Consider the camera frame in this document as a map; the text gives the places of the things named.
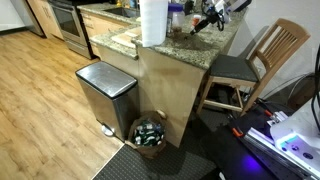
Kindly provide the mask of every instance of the kitchen island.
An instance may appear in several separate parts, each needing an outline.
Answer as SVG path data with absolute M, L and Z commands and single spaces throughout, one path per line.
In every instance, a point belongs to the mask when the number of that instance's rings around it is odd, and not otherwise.
M 100 45 L 103 61 L 138 79 L 141 112 L 158 109 L 165 112 L 166 138 L 179 147 L 202 78 L 215 58 L 227 52 L 244 14 L 245 11 L 232 13 L 231 22 L 222 32 L 215 24 L 194 36 L 189 35 L 193 15 L 186 16 L 182 33 L 166 38 L 161 45 L 144 48 L 141 36 L 133 38 L 137 56 L 126 55 L 123 49 L 127 47 L 115 45 L 109 33 L 92 37 L 90 41 Z

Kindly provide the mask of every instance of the oven door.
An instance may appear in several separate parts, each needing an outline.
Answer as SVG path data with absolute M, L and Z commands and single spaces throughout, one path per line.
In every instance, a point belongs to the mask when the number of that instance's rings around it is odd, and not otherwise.
M 50 5 L 63 37 L 87 46 L 75 8 L 59 2 L 51 2 Z

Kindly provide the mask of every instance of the wall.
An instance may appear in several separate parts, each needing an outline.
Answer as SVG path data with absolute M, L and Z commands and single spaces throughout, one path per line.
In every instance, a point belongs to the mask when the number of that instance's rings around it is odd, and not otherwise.
M 0 0 L 0 31 L 24 27 L 10 0 Z
M 309 40 L 276 73 L 260 97 L 264 97 L 275 88 L 274 92 L 281 90 L 283 86 L 279 86 L 294 77 L 314 71 L 320 43 L 320 11 L 317 7 L 320 7 L 319 0 L 253 0 L 249 5 L 229 55 L 240 55 L 264 26 L 271 26 L 280 17 L 302 25 L 311 35 Z

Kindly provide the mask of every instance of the bottle cap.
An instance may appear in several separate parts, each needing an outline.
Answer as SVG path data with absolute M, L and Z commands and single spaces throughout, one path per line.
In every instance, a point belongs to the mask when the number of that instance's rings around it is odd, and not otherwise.
M 177 3 L 169 3 L 168 11 L 171 11 L 171 12 L 183 11 L 183 5 L 182 4 L 177 4 Z

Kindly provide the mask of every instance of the laminate floor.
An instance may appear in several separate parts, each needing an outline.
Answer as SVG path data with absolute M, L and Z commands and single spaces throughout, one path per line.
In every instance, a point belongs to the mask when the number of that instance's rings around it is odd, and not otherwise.
M 0 36 L 0 179 L 91 179 L 123 143 L 107 138 L 75 71 L 96 60 L 31 32 Z

